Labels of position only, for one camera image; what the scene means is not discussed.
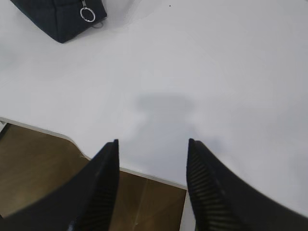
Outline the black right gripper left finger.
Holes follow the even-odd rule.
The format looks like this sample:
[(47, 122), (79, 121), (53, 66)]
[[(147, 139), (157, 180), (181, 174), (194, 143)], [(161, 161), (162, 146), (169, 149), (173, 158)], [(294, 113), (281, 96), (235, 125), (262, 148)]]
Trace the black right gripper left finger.
[(108, 142), (70, 181), (0, 220), (2, 231), (107, 231), (119, 184), (118, 140)]

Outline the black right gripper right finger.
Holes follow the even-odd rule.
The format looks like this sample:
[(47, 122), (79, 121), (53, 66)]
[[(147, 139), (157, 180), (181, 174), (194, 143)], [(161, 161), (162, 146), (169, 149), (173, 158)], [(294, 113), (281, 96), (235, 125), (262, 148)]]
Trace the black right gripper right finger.
[(251, 187), (189, 139), (186, 181), (198, 231), (306, 231), (307, 217)]

